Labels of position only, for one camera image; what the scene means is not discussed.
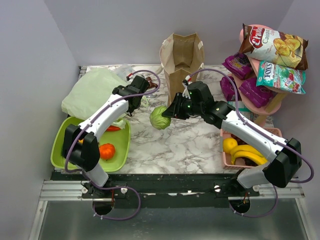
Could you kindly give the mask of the light green plastic grocery bag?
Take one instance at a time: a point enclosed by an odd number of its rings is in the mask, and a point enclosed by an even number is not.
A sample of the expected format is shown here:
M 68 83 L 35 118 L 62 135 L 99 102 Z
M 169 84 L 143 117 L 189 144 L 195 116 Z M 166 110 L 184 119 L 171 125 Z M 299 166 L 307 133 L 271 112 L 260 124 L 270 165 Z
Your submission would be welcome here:
M 128 84 L 127 80 L 121 79 L 113 70 L 91 68 L 63 99 L 61 109 L 69 116 L 86 120 L 105 104 L 114 88 Z

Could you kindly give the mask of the green toy cabbage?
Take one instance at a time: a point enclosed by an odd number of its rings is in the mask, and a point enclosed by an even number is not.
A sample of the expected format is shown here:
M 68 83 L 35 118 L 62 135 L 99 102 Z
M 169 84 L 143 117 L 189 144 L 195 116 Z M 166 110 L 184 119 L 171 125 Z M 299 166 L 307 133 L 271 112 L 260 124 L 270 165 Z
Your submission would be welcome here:
M 164 130 L 170 126 L 171 118 L 162 116 L 162 113 L 164 113 L 166 110 L 166 106 L 158 106 L 151 112 L 149 120 L 155 129 Z

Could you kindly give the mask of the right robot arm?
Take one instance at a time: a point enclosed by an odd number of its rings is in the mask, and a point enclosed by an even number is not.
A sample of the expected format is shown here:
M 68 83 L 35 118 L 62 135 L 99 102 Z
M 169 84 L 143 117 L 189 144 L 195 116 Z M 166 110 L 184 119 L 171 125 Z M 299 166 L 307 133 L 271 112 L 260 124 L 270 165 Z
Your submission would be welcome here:
M 163 117 L 186 120 L 201 117 L 207 124 L 225 130 L 251 145 L 267 160 L 266 163 L 242 170 L 230 183 L 230 191 L 241 196 L 253 186 L 272 184 L 285 188 L 302 166 L 301 143 L 286 140 L 254 124 L 225 101 L 216 101 L 207 84 L 196 81 L 186 88 L 189 96 L 178 92 Z

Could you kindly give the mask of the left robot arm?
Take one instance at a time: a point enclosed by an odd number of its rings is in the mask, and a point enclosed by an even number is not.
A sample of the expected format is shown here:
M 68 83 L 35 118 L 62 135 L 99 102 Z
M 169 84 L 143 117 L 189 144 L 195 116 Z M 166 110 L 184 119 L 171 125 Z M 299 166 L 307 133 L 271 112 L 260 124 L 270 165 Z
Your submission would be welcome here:
M 115 87 L 108 100 L 88 119 L 65 129 L 62 146 L 65 170 L 70 171 L 68 163 L 77 166 L 94 183 L 93 191 L 101 198 L 110 194 L 111 185 L 107 182 L 109 175 L 99 163 L 99 140 L 121 115 L 140 107 L 149 86 L 144 77 L 135 76 L 130 84 Z

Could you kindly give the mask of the orange toy pumpkin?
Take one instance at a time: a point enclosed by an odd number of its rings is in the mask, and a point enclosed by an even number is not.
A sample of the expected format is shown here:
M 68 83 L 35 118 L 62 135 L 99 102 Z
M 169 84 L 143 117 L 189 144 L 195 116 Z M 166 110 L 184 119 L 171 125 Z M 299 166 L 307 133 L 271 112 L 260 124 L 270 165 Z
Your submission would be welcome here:
M 99 146 L 100 158 L 103 160 L 110 160 L 114 157 L 116 148 L 111 143 L 106 143 Z

